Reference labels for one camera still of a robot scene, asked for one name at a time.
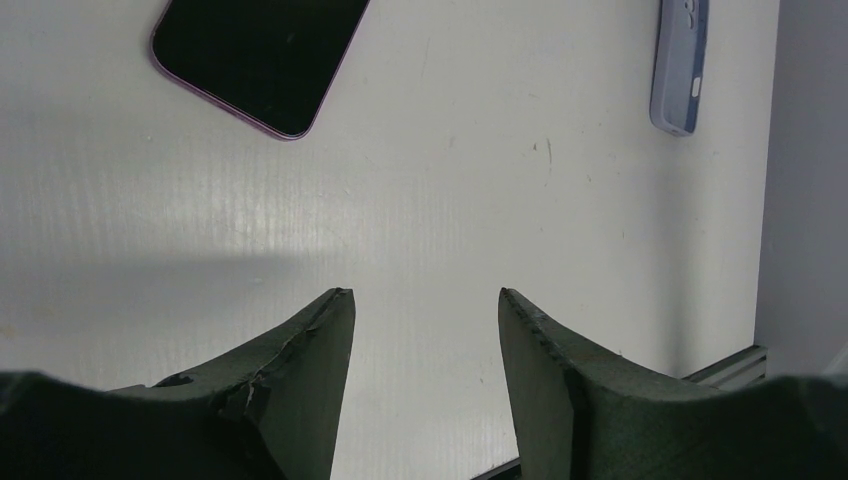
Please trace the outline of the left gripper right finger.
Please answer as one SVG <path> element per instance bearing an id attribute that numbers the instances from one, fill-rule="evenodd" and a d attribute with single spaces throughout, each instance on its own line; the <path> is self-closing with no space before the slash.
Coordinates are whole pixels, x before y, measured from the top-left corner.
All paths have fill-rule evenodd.
<path id="1" fill-rule="evenodd" d="M 784 376 L 735 391 L 642 367 L 513 289 L 502 359 L 527 479 L 843 479 L 847 380 Z"/>

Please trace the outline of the black phone purple frame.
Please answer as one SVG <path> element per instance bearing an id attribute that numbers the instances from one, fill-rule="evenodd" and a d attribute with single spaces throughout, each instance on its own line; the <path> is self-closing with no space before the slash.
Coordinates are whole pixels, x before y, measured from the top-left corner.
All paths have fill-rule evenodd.
<path id="1" fill-rule="evenodd" d="M 150 50 L 186 88 L 286 139 L 312 127 L 365 1 L 168 2 Z"/>

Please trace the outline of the lavender phone case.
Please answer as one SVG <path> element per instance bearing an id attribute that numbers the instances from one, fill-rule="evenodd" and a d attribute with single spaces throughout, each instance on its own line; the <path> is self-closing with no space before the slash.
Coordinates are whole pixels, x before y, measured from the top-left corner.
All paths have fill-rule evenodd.
<path id="1" fill-rule="evenodd" d="M 709 11 L 709 0 L 660 2 L 649 117 L 656 128 L 677 137 L 696 129 Z"/>

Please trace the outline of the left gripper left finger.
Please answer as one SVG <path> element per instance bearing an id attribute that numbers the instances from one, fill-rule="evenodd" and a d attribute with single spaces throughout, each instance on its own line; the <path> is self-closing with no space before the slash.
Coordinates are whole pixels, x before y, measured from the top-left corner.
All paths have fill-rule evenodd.
<path id="1" fill-rule="evenodd" d="M 353 292 L 152 386 L 1 375 L 5 479 L 326 479 L 349 369 Z"/>

